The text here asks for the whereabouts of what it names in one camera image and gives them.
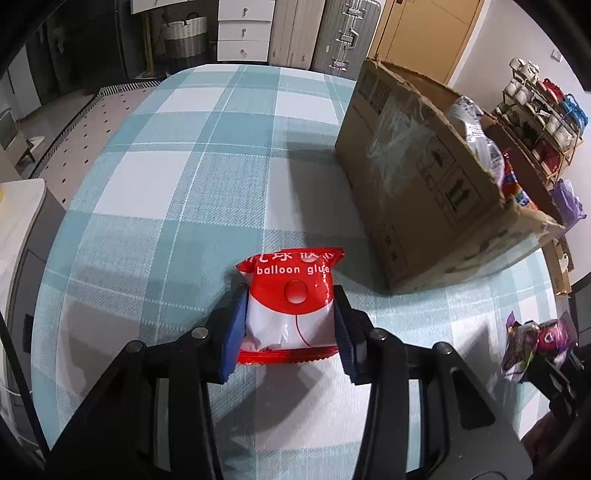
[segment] light switch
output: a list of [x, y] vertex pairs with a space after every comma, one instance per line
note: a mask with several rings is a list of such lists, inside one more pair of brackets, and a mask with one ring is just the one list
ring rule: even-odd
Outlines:
[[555, 48], [552, 52], [552, 58], [556, 61], [562, 61], [562, 54], [558, 51], [557, 48]]

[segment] plastic bag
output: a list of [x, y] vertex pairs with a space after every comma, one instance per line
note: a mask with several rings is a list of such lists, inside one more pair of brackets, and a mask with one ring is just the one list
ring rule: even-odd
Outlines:
[[550, 190], [550, 196], [554, 200], [566, 229], [559, 236], [564, 236], [579, 220], [587, 218], [583, 211], [583, 204], [579, 197], [574, 195], [573, 185], [570, 180], [558, 179]]
[[505, 162], [505, 177], [503, 179], [503, 185], [501, 187], [503, 195], [506, 199], [514, 198], [517, 204], [521, 205], [522, 207], [528, 207], [537, 210], [538, 207], [535, 205], [534, 202], [531, 201], [529, 195], [527, 195], [525, 190], [521, 188], [521, 185], [519, 185], [519, 182], [517, 181], [517, 176], [513, 172], [513, 166], [509, 161], [510, 156], [510, 148], [506, 148], [505, 150], [503, 150], [503, 158]]
[[240, 363], [282, 363], [337, 352], [331, 269], [341, 248], [293, 248], [236, 267], [249, 283]]
[[480, 117], [483, 115], [484, 112], [473, 100], [461, 96], [453, 102], [445, 116], [466, 140], [480, 165], [491, 173], [500, 188], [505, 177], [505, 162], [499, 147], [482, 130]]
[[522, 380], [534, 355], [544, 355], [560, 368], [577, 343], [577, 330], [568, 312], [540, 325], [532, 320], [522, 325], [511, 312], [506, 328], [507, 345], [501, 372], [515, 383]]

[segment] purple cloth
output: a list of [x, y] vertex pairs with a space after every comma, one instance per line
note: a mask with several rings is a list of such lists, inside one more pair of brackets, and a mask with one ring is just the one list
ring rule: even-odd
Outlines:
[[566, 227], [564, 233], [574, 227], [579, 220], [587, 218], [587, 214], [583, 211], [583, 204], [579, 197], [574, 196], [573, 186], [569, 180], [559, 179], [550, 190], [550, 196], [562, 215], [563, 224]]

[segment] snack package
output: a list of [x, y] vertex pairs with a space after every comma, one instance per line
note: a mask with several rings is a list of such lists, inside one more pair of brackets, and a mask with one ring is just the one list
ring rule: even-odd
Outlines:
[[538, 353], [554, 361], [556, 368], [562, 367], [568, 353], [577, 343], [577, 329], [570, 313], [564, 312], [558, 320], [540, 325]]
[[519, 383], [535, 355], [540, 327], [536, 322], [520, 324], [513, 312], [507, 318], [506, 327], [507, 345], [501, 371], [506, 379]]
[[239, 363], [287, 363], [337, 352], [332, 268], [341, 248], [292, 248], [247, 258], [249, 284]]
[[515, 383], [521, 381], [534, 355], [544, 355], [560, 368], [577, 343], [577, 330], [568, 312], [541, 325], [533, 321], [522, 325], [511, 312], [506, 327], [507, 346], [501, 371], [505, 378]]
[[513, 172], [513, 166], [509, 161], [510, 150], [510, 148], [506, 148], [503, 151], [503, 158], [505, 159], [505, 178], [503, 179], [503, 185], [501, 187], [503, 195], [507, 199], [513, 197], [515, 201], [522, 207], [528, 207], [537, 210], [538, 207], [534, 202], [531, 201], [529, 195], [527, 195], [525, 190], [521, 188], [519, 182], [517, 181], [517, 176]]

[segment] open cardboard box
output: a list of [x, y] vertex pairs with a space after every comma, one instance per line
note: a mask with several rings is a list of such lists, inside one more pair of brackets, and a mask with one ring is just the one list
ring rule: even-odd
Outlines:
[[366, 60], [336, 151], [394, 291], [503, 270], [550, 242], [562, 219], [534, 167], [490, 117], [483, 127], [539, 210], [505, 199], [444, 116], [459, 93], [412, 70]]

